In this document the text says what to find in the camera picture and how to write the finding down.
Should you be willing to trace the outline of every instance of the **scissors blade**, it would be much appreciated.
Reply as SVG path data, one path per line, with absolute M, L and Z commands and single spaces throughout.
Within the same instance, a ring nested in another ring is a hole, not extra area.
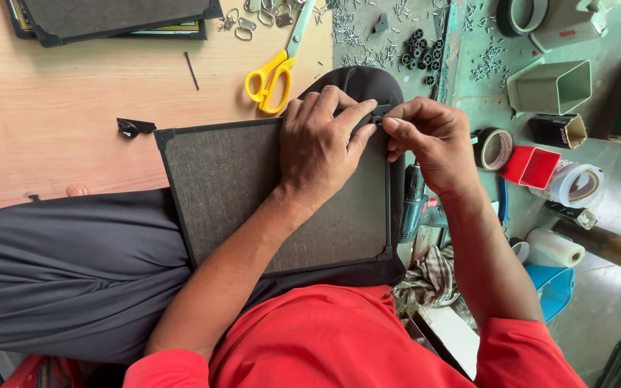
M 289 40 L 289 45 L 286 47 L 286 54 L 291 57 L 296 57 L 296 51 L 299 49 L 299 43 L 301 43 L 301 38 L 304 37 L 304 31 L 306 30 L 306 26 L 308 25 L 308 21 L 311 20 L 311 14 L 313 13 L 313 6 L 315 5 L 315 0 L 307 0 L 304 2 L 304 9 L 301 10 L 299 14 L 299 18 L 296 21 L 296 26 L 294 26 L 294 31 L 291 32 L 291 39 Z

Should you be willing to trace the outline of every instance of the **wooden tabletop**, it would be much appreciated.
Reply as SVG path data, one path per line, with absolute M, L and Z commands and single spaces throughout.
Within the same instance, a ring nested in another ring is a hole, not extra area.
M 292 27 L 268 27 L 243 11 L 243 0 L 222 0 L 257 23 L 252 41 L 217 31 L 207 41 L 98 39 L 56 48 L 16 38 L 0 0 L 0 208 L 65 196 L 71 184 L 91 194 L 168 186 L 151 135 L 127 140 L 116 118 L 174 128 L 253 119 L 246 75 L 286 48 Z M 292 69 L 292 96 L 331 70 L 331 13 L 311 19 Z M 200 91 L 185 62 L 190 54 Z

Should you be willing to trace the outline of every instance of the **scissors handle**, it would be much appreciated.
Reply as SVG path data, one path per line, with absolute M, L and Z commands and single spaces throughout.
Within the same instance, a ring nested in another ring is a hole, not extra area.
M 255 102 L 263 102 L 265 96 L 269 93 L 269 90 L 266 90 L 266 83 L 268 75 L 274 70 L 277 66 L 281 65 L 282 62 L 287 60 L 286 51 L 282 50 L 279 54 L 277 54 L 271 61 L 269 61 L 265 66 L 261 67 L 258 70 L 254 70 L 248 74 L 246 77 L 246 93 L 248 96 Z M 250 81 L 253 77 L 260 78 L 260 89 L 256 93 L 250 91 Z
M 263 98 L 263 101 L 258 104 L 258 109 L 262 110 L 265 113 L 277 113 L 281 110 L 286 103 L 286 99 L 289 98 L 289 91 L 291 90 L 291 69 L 294 66 L 294 62 L 296 62 L 296 57 L 291 57 L 286 61 L 282 62 L 275 69 L 275 74 L 272 75 L 270 81 L 268 81 L 265 90 L 267 91 L 267 95 Z M 280 75 L 286 75 L 286 82 L 284 83 L 284 95 L 281 96 L 280 104 L 275 108 L 270 108 L 270 97 L 272 96 L 272 91 L 275 89 L 275 84 L 277 84 L 277 79 L 280 78 Z

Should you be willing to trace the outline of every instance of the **checkered cloth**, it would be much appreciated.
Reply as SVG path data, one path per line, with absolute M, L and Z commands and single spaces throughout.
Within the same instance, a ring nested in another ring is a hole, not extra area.
M 440 251 L 435 245 L 413 263 L 404 280 L 394 288 L 395 297 L 406 297 L 406 304 L 416 302 L 424 307 L 437 307 L 458 294 L 454 280 L 452 246 Z

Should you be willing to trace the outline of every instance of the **hand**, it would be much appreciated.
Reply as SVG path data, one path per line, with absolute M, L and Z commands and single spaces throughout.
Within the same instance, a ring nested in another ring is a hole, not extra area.
M 460 197 L 480 185 L 462 110 L 416 97 L 386 114 L 382 128 L 392 136 L 387 159 L 394 162 L 413 151 L 428 188 L 439 197 Z
M 279 188 L 303 208 L 321 207 L 356 170 L 376 127 L 365 125 L 349 139 L 351 130 L 375 106 L 375 100 L 354 101 L 337 86 L 289 101 L 280 135 Z M 337 108 L 344 111 L 334 118 Z

